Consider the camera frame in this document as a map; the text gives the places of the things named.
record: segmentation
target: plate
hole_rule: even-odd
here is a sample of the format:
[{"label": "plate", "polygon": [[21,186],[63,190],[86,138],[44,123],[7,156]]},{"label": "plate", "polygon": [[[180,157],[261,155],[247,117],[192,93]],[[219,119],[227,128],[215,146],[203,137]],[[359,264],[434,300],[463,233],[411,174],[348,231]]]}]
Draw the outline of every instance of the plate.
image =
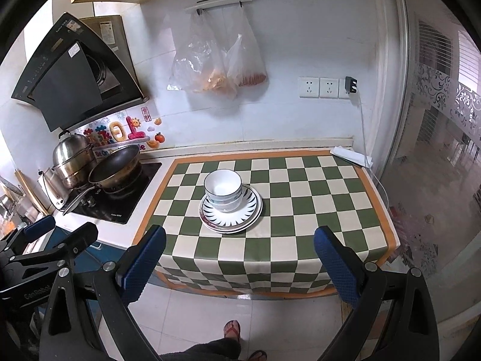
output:
[{"label": "plate", "polygon": [[218,233],[235,233],[249,227],[259,218],[262,199],[251,186],[242,185],[242,203],[233,212],[223,213],[212,207],[204,195],[199,205],[199,217],[211,230]]}]

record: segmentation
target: checkered tablecloth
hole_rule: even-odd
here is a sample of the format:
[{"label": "checkered tablecloth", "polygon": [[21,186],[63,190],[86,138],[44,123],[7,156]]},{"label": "checkered tablecloth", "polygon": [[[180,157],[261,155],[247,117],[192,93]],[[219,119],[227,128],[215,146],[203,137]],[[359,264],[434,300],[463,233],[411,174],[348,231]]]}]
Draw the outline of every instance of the checkered tablecloth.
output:
[{"label": "checkered tablecloth", "polygon": [[[376,261],[388,251],[378,215],[352,165],[331,155],[265,155],[223,161],[213,156],[202,162],[191,157],[173,164],[146,227],[159,224],[167,233],[157,269],[170,282],[241,293],[323,290],[330,280],[313,245],[320,225],[328,225],[363,261]],[[204,179],[222,168],[238,172],[264,204],[259,220],[234,235],[215,233],[199,218]]]}]

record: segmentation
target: stove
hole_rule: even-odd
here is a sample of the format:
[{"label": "stove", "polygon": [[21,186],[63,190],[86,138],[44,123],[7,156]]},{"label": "stove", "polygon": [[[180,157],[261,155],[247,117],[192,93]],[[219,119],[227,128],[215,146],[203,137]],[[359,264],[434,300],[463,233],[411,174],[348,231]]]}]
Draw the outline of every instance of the stove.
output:
[{"label": "stove", "polygon": [[[119,186],[114,191],[93,190],[72,213],[118,224],[127,224],[141,196],[161,165],[160,162],[141,164],[139,173],[135,173],[134,180],[128,181],[126,185]],[[81,190],[73,190],[66,205],[80,193]]]}]

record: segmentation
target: plastic bag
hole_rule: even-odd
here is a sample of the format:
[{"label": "plastic bag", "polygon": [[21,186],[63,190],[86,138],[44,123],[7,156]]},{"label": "plastic bag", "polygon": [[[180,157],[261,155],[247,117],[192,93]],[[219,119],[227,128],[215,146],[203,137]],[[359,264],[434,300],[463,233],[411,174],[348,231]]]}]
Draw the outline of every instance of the plastic bag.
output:
[{"label": "plastic bag", "polygon": [[167,89],[208,92],[234,98],[234,83],[228,78],[222,52],[209,25],[209,14],[191,14],[188,40],[176,51]]},{"label": "plastic bag", "polygon": [[261,51],[244,8],[240,5],[234,10],[230,34],[236,40],[227,53],[227,77],[238,86],[264,83],[268,77]]}]

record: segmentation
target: foot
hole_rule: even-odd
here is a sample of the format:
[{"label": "foot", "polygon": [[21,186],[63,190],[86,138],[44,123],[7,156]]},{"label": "foot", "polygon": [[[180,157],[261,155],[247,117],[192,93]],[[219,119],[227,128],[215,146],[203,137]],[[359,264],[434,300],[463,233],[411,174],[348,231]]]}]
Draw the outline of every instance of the foot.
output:
[{"label": "foot", "polygon": [[247,359],[247,361],[267,361],[268,355],[263,350],[256,350],[254,353],[251,354],[251,357]]},{"label": "foot", "polygon": [[241,325],[237,320],[231,320],[224,326],[224,338],[232,338],[241,341]]}]

